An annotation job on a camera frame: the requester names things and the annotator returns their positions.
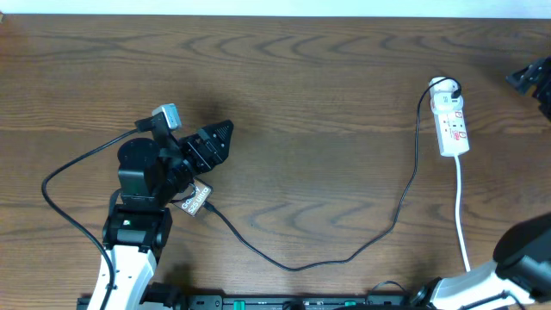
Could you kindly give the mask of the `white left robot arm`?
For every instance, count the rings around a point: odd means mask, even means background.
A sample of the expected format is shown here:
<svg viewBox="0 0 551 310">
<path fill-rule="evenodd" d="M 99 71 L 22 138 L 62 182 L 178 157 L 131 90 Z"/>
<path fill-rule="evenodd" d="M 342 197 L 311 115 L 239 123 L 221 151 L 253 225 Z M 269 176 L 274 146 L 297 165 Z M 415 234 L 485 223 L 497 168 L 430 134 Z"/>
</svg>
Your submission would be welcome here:
<svg viewBox="0 0 551 310">
<path fill-rule="evenodd" d="M 176 139 L 162 115 L 137 121 L 152 137 L 131 139 L 117 157 L 120 190 L 102 230 L 102 260 L 89 309 L 184 309 L 179 288 L 152 281 L 172 226 L 169 204 L 228 157 L 233 124 L 226 120 Z"/>
</svg>

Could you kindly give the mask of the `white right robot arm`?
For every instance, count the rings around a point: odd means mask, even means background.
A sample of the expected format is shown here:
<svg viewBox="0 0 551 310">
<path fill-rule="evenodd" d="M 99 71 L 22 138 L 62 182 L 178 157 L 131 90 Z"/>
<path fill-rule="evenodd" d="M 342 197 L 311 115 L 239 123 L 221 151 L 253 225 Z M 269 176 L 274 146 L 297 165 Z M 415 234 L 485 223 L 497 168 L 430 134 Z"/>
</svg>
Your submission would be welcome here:
<svg viewBox="0 0 551 310">
<path fill-rule="evenodd" d="M 427 89 L 441 156 L 455 162 L 469 151 L 461 85 L 451 77 L 434 77 Z M 426 309 L 525 308 L 550 300 L 550 216 L 544 214 L 509 229 L 497 243 L 492 259 L 471 266 L 461 224 L 462 176 L 456 177 L 455 229 L 465 272 L 436 278 L 409 299 Z"/>
</svg>

